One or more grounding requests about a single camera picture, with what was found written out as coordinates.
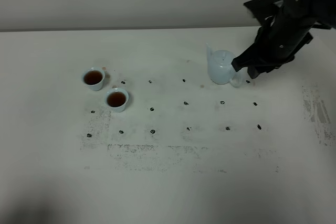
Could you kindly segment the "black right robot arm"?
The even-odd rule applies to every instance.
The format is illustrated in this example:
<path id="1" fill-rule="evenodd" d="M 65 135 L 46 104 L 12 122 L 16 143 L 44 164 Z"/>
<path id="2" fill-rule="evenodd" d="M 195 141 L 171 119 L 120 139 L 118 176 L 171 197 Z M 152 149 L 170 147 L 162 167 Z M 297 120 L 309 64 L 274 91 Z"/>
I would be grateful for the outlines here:
<path id="1" fill-rule="evenodd" d="M 250 78 L 294 60 L 313 36 L 310 29 L 335 28 L 335 0 L 250 0 L 244 6 L 258 20 L 254 43 L 232 61 Z"/>

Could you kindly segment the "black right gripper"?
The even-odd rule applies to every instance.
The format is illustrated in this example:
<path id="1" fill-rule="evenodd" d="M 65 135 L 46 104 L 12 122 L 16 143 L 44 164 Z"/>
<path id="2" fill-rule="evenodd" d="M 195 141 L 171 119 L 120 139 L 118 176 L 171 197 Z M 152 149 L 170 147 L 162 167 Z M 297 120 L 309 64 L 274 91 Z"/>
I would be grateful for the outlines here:
<path id="1" fill-rule="evenodd" d="M 236 72 L 248 67 L 251 79 L 293 60 L 295 51 L 314 24 L 314 18 L 292 17 L 280 8 L 274 18 L 268 17 L 260 27 L 255 43 L 232 60 Z"/>

